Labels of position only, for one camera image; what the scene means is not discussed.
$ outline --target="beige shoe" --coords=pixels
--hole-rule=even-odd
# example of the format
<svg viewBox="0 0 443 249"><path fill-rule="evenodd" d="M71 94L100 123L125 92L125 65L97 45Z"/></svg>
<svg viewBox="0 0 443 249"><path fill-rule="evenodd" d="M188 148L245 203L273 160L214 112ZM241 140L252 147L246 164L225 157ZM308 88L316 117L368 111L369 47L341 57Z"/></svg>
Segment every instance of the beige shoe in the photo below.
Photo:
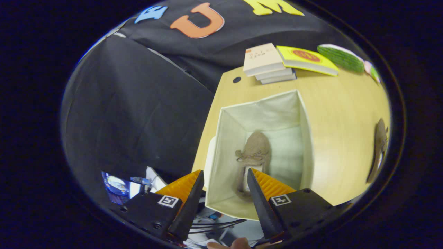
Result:
<svg viewBox="0 0 443 249"><path fill-rule="evenodd" d="M381 162L385 156L386 149L388 148L388 140L386 134L388 133L388 128L385 129L385 122L383 119L378 121L376 130L375 130L375 149L374 149L374 163L372 165L371 170L369 171L367 183L373 182L375 176L377 175Z"/></svg>
<svg viewBox="0 0 443 249"><path fill-rule="evenodd" d="M240 163L236 194L241 199L251 202L252 196L247 182L248 169L254 168L268 173L269 162L271 161L271 146L268 138L261 132L252 133L243 152L237 150L235 155L238 156L237 162Z"/></svg>

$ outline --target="hand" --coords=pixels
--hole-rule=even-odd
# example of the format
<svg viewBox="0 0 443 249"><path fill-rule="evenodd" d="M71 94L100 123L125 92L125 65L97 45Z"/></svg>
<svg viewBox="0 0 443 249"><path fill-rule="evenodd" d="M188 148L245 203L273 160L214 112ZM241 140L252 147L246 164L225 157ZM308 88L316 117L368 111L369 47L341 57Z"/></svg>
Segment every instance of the hand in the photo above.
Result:
<svg viewBox="0 0 443 249"><path fill-rule="evenodd" d="M238 238L232 242L231 247L227 247L215 242L208 242L208 249L251 249L247 238Z"/></svg>

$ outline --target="stack of books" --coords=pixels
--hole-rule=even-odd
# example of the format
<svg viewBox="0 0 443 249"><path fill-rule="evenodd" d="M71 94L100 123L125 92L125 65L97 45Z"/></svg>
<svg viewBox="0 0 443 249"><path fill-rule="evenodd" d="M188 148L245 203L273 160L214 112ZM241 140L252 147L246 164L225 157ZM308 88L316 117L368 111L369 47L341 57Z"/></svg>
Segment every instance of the stack of books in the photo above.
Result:
<svg viewBox="0 0 443 249"><path fill-rule="evenodd" d="M332 76L338 74L334 63L314 51L284 46L276 48L272 43L246 50L243 71L262 84L294 80L297 78L294 68Z"/></svg>

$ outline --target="white fabric storage box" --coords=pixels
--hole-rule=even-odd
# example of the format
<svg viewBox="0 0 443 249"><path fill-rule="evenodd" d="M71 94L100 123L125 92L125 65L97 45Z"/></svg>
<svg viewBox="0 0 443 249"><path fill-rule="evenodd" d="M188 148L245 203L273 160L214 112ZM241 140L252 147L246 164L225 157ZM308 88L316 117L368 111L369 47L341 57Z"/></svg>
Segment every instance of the white fabric storage box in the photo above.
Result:
<svg viewBox="0 0 443 249"><path fill-rule="evenodd" d="M253 202L235 194L240 170L235 151L243 151L254 131L263 132L269 139L270 176L296 190L311 187L311 128L303 100L297 90L292 90L221 108L204 169L206 207L231 217L258 220Z"/></svg>

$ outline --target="table surface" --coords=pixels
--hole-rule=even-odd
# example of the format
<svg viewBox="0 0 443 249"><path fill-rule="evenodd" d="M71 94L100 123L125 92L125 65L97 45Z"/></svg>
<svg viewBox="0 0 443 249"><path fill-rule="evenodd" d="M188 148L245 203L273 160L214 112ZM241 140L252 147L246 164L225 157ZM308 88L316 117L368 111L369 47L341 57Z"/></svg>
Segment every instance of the table surface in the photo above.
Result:
<svg viewBox="0 0 443 249"><path fill-rule="evenodd" d="M382 85L367 74L341 69L337 77L296 70L297 79L262 85L243 67L225 72L217 88L200 139L192 171L204 169L221 107L257 101L297 89L311 125L314 170L311 189L332 205L363 193L373 163L375 127L391 123L389 100ZM241 77L238 83L233 79Z"/></svg>

